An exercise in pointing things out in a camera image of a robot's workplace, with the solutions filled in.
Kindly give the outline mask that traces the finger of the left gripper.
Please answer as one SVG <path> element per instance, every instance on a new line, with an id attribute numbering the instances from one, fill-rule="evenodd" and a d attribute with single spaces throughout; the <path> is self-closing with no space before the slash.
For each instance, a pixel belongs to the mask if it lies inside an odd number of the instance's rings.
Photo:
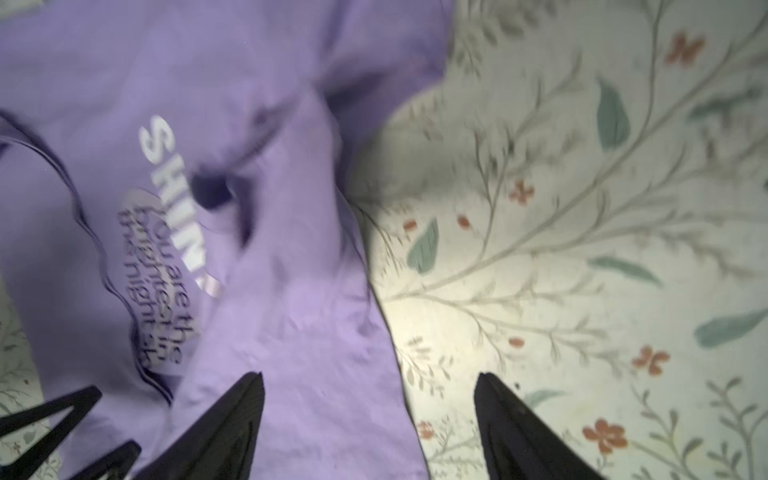
<path id="1" fill-rule="evenodd" d="M 95 386 L 89 386 L 33 408 L 3 417 L 1 419 L 1 437 L 24 430 L 62 412 L 65 413 L 58 424 L 34 442 L 25 452 L 12 462 L 1 465 L 1 478 L 31 479 L 101 398 L 101 391 Z"/>
<path id="2" fill-rule="evenodd" d="M 71 480 L 123 480 L 140 456 L 141 447 L 129 440 L 71 477 Z"/>

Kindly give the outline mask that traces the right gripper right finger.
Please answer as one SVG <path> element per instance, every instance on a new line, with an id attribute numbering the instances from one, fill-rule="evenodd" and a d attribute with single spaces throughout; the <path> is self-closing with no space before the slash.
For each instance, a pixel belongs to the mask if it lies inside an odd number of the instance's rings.
<path id="1" fill-rule="evenodd" d="M 496 375 L 478 376 L 474 405 L 491 480 L 601 479 Z"/>

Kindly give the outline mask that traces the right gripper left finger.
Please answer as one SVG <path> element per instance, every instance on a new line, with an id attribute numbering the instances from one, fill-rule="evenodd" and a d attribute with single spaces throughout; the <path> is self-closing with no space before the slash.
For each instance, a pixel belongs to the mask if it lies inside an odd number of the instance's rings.
<path id="1" fill-rule="evenodd" d="M 136 477 L 148 480 L 249 478 L 264 403 L 263 377 L 255 372 L 243 375 Z"/>

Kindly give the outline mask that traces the purple t-shirt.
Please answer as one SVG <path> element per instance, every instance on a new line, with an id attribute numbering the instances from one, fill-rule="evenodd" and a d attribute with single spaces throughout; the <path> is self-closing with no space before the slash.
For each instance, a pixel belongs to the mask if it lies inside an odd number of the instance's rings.
<path id="1" fill-rule="evenodd" d="M 450 1 L 53 1 L 1 23 L 1 277 L 72 474 L 244 374 L 254 479 L 425 479 L 343 181 L 444 74 Z"/>

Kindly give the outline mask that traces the floral table mat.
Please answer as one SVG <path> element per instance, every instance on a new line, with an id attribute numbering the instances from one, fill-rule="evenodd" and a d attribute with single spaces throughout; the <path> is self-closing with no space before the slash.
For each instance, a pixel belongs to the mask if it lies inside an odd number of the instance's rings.
<path id="1" fill-rule="evenodd" d="M 601 479 L 767 475 L 767 5 L 450 1 L 343 181 L 425 479 L 481 373 Z M 1 277 L 1 413 L 43 394 Z"/>

